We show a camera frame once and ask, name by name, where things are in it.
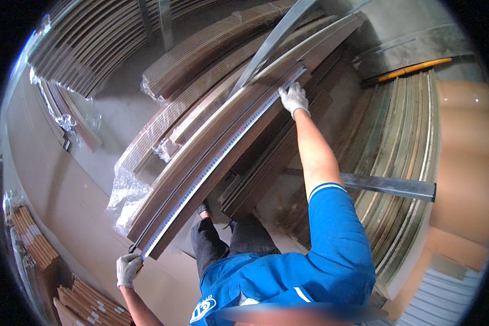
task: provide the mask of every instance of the shirt sleeve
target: shirt sleeve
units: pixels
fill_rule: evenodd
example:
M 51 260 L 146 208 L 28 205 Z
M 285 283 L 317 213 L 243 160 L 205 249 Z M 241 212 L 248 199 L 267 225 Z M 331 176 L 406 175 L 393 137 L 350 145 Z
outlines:
M 339 184 L 326 183 L 313 189 L 309 199 L 312 248 L 308 257 L 321 269 L 329 263 L 334 272 L 374 278 L 370 244 L 348 192 Z

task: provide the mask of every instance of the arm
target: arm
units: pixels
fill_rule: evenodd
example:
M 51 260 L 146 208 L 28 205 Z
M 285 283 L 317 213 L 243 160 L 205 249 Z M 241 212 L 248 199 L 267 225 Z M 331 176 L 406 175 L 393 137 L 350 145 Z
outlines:
M 339 164 L 335 154 L 315 126 L 310 115 L 302 109 L 293 113 L 297 126 L 297 143 L 305 176 L 306 197 L 323 183 L 333 182 L 344 186 L 340 179 Z
M 290 112 L 297 126 L 306 198 L 309 199 L 310 192 L 323 183 L 333 182 L 344 186 L 335 154 L 310 117 L 305 90 L 296 82 L 290 85 L 288 92 L 279 88 L 279 93 L 283 106 Z
M 137 268 L 143 263 L 143 258 L 130 253 L 121 256 L 116 262 L 116 275 L 118 288 L 127 302 L 130 315 L 136 326 L 163 326 L 156 315 L 146 306 L 140 296 L 134 290 L 132 281 L 136 277 Z
M 150 311 L 133 288 L 120 286 L 119 290 L 121 290 L 125 302 L 127 302 L 130 315 L 136 326 L 163 326 L 163 323 Z
M 291 85 L 288 92 L 280 89 L 280 93 L 284 107 L 297 126 L 297 142 L 309 200 L 312 248 L 308 257 L 323 270 L 332 268 L 335 275 L 363 273 L 364 280 L 374 282 L 368 239 L 340 179 L 337 159 L 310 118 L 306 94 L 297 83 Z M 326 183 L 340 186 L 319 187 Z

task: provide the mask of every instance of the orange handle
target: orange handle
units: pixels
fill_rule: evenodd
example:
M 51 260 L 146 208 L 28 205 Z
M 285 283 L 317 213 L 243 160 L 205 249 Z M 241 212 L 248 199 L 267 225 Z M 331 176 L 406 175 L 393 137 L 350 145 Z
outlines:
M 137 267 L 136 276 L 134 278 L 136 278 L 140 274 L 142 268 L 143 268 L 143 263 L 141 263 L 141 265 Z
M 442 64 L 442 63 L 450 62 L 450 61 L 451 61 L 451 58 L 444 58 L 444 59 L 437 59 L 437 60 L 431 60 L 431 61 L 422 62 L 422 63 L 419 63 L 417 65 L 413 65 L 413 66 L 409 66 L 409 67 L 406 67 L 406 68 L 398 69 L 398 70 L 393 71 L 393 72 L 391 72 L 389 74 L 383 75 L 383 76 L 381 76 L 381 77 L 378 78 L 378 81 L 379 82 L 383 82 L 385 80 L 388 80 L 388 79 L 391 79 L 391 78 L 395 78 L 397 76 L 401 76 L 401 75 L 404 75 L 406 73 L 410 73 L 412 71 L 416 71 L 416 70 L 419 70 L 419 69 L 424 69 L 424 68 L 427 68 L 427 67 L 431 67 L 431 66 L 434 66 L 434 65 L 438 65 L 438 64 Z

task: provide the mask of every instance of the white glove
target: white glove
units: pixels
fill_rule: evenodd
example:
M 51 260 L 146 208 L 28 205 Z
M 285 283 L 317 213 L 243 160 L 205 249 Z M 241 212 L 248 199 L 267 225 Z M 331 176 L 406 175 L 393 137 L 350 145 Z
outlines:
M 291 83 L 288 92 L 286 92 L 283 88 L 279 88 L 280 101 L 283 103 L 285 109 L 291 114 L 291 118 L 293 119 L 293 113 L 298 108 L 302 108 L 308 115 L 310 111 L 308 111 L 308 100 L 306 99 L 306 91 L 301 89 L 301 86 L 298 82 Z
M 143 258 L 136 253 L 121 256 L 116 262 L 118 287 L 126 286 L 134 288 L 132 280 L 136 277 L 137 268 L 141 264 L 143 264 Z

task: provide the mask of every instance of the blue shirt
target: blue shirt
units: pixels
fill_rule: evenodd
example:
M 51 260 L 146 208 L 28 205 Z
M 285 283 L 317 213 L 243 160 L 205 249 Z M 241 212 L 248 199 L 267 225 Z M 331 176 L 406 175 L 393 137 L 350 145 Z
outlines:
M 367 305 L 375 267 L 352 199 L 334 183 L 317 186 L 308 205 L 312 248 L 306 254 L 242 253 L 210 265 L 192 326 L 231 326 L 213 312 L 238 305 L 241 293 L 260 303 L 329 302 Z

